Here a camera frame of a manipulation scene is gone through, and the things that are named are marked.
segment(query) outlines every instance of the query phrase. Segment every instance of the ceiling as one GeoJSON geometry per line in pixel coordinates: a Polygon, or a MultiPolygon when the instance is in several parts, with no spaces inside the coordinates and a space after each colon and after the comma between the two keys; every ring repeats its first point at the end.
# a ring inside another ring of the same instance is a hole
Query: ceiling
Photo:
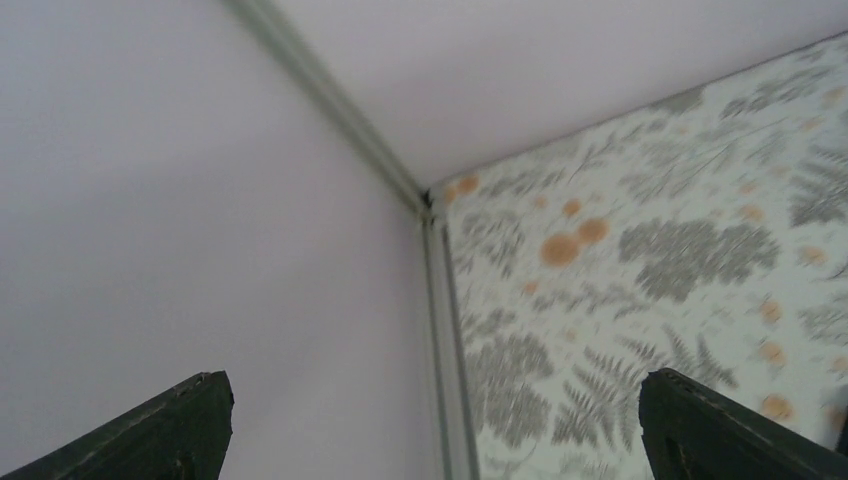
{"type": "Polygon", "coordinates": [[[845,0],[275,1],[424,186],[848,30],[845,0]]]}

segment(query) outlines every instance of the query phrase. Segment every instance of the floral wallpaper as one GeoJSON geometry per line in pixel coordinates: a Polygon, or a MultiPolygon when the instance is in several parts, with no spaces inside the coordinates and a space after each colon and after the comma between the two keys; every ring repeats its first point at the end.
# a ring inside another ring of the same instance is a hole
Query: floral wallpaper
{"type": "Polygon", "coordinates": [[[846,94],[842,36],[440,188],[484,478],[652,478],[663,366],[835,445],[846,94]]]}

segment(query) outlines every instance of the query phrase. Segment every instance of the wall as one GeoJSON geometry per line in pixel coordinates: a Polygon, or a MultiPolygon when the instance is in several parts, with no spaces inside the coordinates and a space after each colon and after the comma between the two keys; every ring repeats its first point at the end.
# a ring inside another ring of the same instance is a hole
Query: wall
{"type": "Polygon", "coordinates": [[[222,478],[433,478],[416,223],[223,4],[0,32],[0,473],[226,369],[222,478]]]}
{"type": "Polygon", "coordinates": [[[848,29],[844,0],[269,1],[425,185],[848,29]]]}

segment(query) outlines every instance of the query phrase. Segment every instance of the orange flower print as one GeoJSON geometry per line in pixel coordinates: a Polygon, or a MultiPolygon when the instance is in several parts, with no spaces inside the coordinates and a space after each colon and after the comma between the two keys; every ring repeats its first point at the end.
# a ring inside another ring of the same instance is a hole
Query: orange flower print
{"type": "Polygon", "coordinates": [[[757,189],[757,184],[754,182],[748,182],[745,185],[739,187],[739,193],[742,195],[750,195],[754,193],[754,190],[757,189]]]}
{"type": "Polygon", "coordinates": [[[445,189],[445,205],[450,205],[456,200],[456,188],[449,186],[445,189]]]}
{"type": "Polygon", "coordinates": [[[819,125],[821,125],[822,123],[824,123],[824,120],[819,117],[811,118],[801,124],[801,130],[804,132],[809,132],[818,128],[819,125]]]}
{"type": "Polygon", "coordinates": [[[827,405],[824,409],[825,415],[827,415],[827,423],[830,424],[830,428],[836,430],[837,432],[841,432],[843,428],[845,428],[845,420],[846,415],[848,415],[848,410],[845,407],[838,407],[836,405],[827,405]]]}
{"type": "Polygon", "coordinates": [[[780,345],[774,342],[763,342],[760,349],[757,351],[760,357],[775,367],[783,367],[786,365],[786,355],[783,354],[783,349],[780,345]]]}
{"type": "Polygon", "coordinates": [[[460,195],[468,195],[477,190],[480,186],[480,177],[477,175],[469,175],[459,181],[456,185],[456,192],[460,195]]]}
{"type": "Polygon", "coordinates": [[[828,90],[822,95],[822,105],[825,108],[832,107],[839,103],[842,100],[842,97],[845,96],[845,87],[836,87],[828,90]]]}
{"type": "Polygon", "coordinates": [[[527,295],[533,295],[539,289],[539,282],[527,282],[521,290],[527,295]]]}
{"type": "Polygon", "coordinates": [[[821,266],[827,262],[827,253],[819,247],[801,247],[798,256],[804,265],[821,266]]]}
{"type": "Polygon", "coordinates": [[[750,204],[739,209],[739,216],[750,222],[762,222],[766,218],[762,208],[750,204]]]}
{"type": "Polygon", "coordinates": [[[773,393],[763,400],[760,413],[778,422],[792,420],[795,417],[795,409],[789,400],[782,395],[773,393]]]}
{"type": "Polygon", "coordinates": [[[549,267],[565,267],[580,254],[580,244],[571,235],[559,233],[545,240],[539,250],[542,263],[549,267]]]}
{"type": "Polygon", "coordinates": [[[775,323],[783,317],[783,309],[777,300],[766,300],[760,305],[760,315],[766,323],[775,323]]]}
{"type": "Polygon", "coordinates": [[[609,234],[609,224],[603,218],[590,218],[580,224],[577,236],[581,243],[598,243],[609,234]]]}
{"type": "Polygon", "coordinates": [[[566,217],[569,217],[569,218],[570,218],[570,217],[573,217],[573,216],[577,215],[577,212],[579,212],[579,211],[580,211],[580,207],[582,207],[582,204],[580,203],[580,200],[577,200],[576,198],[573,198],[573,199],[571,199],[571,200],[569,200],[569,201],[565,202],[565,206],[564,206],[564,207],[562,207],[562,213],[563,213],[566,217]]]}
{"type": "Polygon", "coordinates": [[[841,374],[848,374],[848,357],[846,357],[845,355],[840,355],[833,359],[833,363],[830,365],[830,371],[841,374]]]}

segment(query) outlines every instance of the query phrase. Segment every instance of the gray trim strip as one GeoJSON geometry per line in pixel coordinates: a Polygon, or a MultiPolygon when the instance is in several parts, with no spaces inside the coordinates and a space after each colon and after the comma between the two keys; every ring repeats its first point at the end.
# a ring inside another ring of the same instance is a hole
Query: gray trim strip
{"type": "Polygon", "coordinates": [[[273,0],[225,0],[225,3],[245,21],[400,201],[420,218],[430,218],[430,207],[422,197],[423,189],[303,41],[281,7],[273,0]]]}
{"type": "Polygon", "coordinates": [[[424,224],[429,279],[431,333],[438,385],[445,478],[479,480],[476,440],[465,382],[459,316],[442,222],[424,224]]]}

